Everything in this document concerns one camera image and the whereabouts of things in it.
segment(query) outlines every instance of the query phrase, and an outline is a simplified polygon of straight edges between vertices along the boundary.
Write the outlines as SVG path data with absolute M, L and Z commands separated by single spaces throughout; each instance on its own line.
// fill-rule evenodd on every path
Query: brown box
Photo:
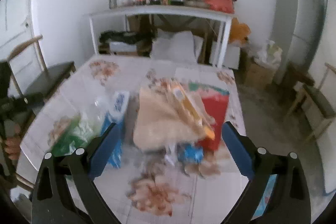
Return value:
M 259 66 L 246 55 L 244 60 L 244 85 L 263 90 L 268 84 L 272 83 L 276 70 Z

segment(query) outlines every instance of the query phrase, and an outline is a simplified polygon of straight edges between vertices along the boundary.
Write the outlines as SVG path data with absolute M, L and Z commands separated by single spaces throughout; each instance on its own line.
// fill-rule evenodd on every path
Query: door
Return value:
M 0 60 L 19 44 L 32 38 L 31 0 L 0 0 Z M 11 61 L 17 82 L 24 93 L 32 80 L 41 72 L 34 45 Z M 10 95 L 17 95 L 11 81 Z

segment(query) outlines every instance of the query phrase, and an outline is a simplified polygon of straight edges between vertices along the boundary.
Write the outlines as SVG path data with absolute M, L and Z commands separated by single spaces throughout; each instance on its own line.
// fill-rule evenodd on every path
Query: gray floor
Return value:
M 303 112 L 298 110 L 285 122 L 282 118 L 290 102 L 279 104 L 275 87 L 266 91 L 238 84 L 247 136 L 270 153 L 287 155 L 296 152 L 301 160 L 310 192 L 312 222 L 327 206 L 333 194 L 325 196 L 323 170 L 315 139 L 305 145 L 303 140 L 311 131 Z

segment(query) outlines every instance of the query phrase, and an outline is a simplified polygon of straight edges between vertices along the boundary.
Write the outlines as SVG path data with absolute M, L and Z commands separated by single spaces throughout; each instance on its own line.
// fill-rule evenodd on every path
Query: wooden chair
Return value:
M 330 126 L 330 124 L 336 117 L 336 112 L 334 108 L 330 105 L 327 98 L 321 92 L 321 88 L 327 78 L 329 71 L 336 74 L 336 68 L 328 63 L 325 63 L 325 66 L 327 68 L 320 82 L 319 87 L 315 88 L 314 86 L 303 85 L 302 88 L 297 93 L 295 101 L 293 102 L 292 106 L 285 115 L 285 118 L 289 117 L 289 115 L 297 108 L 298 104 L 301 103 L 305 98 L 309 98 L 318 107 L 322 116 L 321 122 L 309 134 L 305 142 L 308 141 L 313 136 L 318 138 L 323 132 L 325 132 L 325 130 L 328 128 L 328 126 Z
M 41 48 L 39 45 L 39 40 L 42 39 L 42 35 L 34 37 L 18 46 L 16 46 L 13 51 L 9 54 L 7 62 L 10 65 L 10 61 L 22 53 L 28 46 L 36 44 L 37 52 L 40 58 L 40 62 L 43 68 L 43 71 L 38 77 L 28 86 L 25 91 L 25 94 L 32 94 L 40 92 L 43 94 L 44 98 L 48 100 L 56 89 L 60 86 L 64 79 L 70 77 L 70 74 L 76 71 L 74 62 L 67 62 L 58 65 L 51 66 L 47 68 Z M 17 92 L 22 96 L 23 93 L 17 83 L 15 75 L 12 74 L 12 79 L 15 85 Z

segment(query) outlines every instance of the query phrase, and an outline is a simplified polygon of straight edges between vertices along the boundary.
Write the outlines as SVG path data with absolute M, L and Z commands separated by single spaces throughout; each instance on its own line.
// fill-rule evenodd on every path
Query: white table leg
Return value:
M 224 29 L 224 35 L 223 35 L 223 41 L 222 41 L 222 48 L 220 50 L 219 59 L 218 59 L 218 65 L 217 65 L 218 68 L 221 68 L 223 66 L 223 63 L 224 63 L 224 57 L 225 57 L 225 53 L 226 53 L 227 44 L 228 44 L 228 41 L 229 41 L 229 36 L 230 36 L 231 22 L 232 22 L 231 18 L 229 18 L 225 22 L 225 29 Z
M 94 49 L 95 54 L 98 54 L 98 43 L 97 43 L 96 38 L 95 38 L 95 31 L 93 30 L 92 17 L 89 17 L 89 20 L 90 20 L 90 30 L 91 30 L 93 49 Z
M 219 26 L 219 31 L 218 31 L 218 37 L 217 37 L 217 45 L 216 45 L 216 50 L 215 50 L 215 56 L 213 57 L 212 61 L 212 66 L 215 67 L 217 60 L 218 60 L 218 55 L 219 55 L 219 47 L 221 45 L 221 40 L 222 40 L 222 35 L 223 35 L 223 28 L 224 28 L 224 21 L 220 23 Z

